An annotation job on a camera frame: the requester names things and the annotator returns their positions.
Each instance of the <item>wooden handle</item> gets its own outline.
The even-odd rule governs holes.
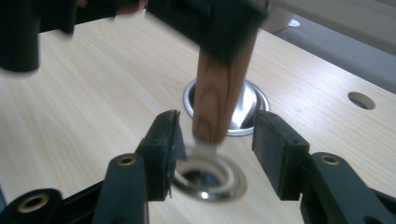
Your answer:
[[[195,85],[192,135],[209,144],[220,143],[230,126],[243,86],[256,36],[232,63],[224,63],[200,50]]]

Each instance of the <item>round hole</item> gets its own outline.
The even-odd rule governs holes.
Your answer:
[[[322,159],[322,161],[324,161],[325,163],[330,164],[330,165],[340,164],[340,161],[338,159],[331,157],[331,156],[322,156],[321,159]]]
[[[347,95],[347,97],[354,105],[362,109],[372,110],[375,108],[374,101],[360,92],[352,91]]]
[[[134,157],[124,157],[120,160],[119,165],[130,165],[134,163]]]
[[[217,179],[217,177],[209,172],[194,170],[183,174],[183,176],[191,183],[194,183],[196,185],[208,188],[220,186],[220,181]]]
[[[18,206],[18,211],[20,213],[31,213],[34,212],[35,210],[40,209],[44,205],[47,204],[47,202],[50,200],[50,197],[47,194],[37,194],[32,197],[27,198],[24,200],[19,206]]]

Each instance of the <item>gray floor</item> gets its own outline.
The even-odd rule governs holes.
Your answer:
[[[396,94],[396,57],[299,16],[275,35]]]

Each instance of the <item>black clamp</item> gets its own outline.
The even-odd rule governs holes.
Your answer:
[[[369,189],[350,165],[309,144],[280,116],[259,111],[253,151],[280,200],[301,200],[305,223],[396,223],[396,199]]]

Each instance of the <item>light wood grain surface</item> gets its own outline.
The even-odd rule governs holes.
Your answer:
[[[143,14],[77,27],[72,40],[40,35],[36,74],[0,75],[0,185],[7,202],[32,189],[68,197],[100,181],[107,163],[134,152],[156,115],[182,112],[186,145],[192,120],[182,104],[196,76],[198,47]],[[259,32],[247,79],[271,111],[310,144],[346,159],[371,188],[396,196],[396,96]],[[375,109],[353,105],[357,91]],[[302,223],[298,202],[281,202],[251,152],[251,135],[227,137],[219,153],[247,176],[236,201],[205,203],[177,189],[149,204],[151,223]]]

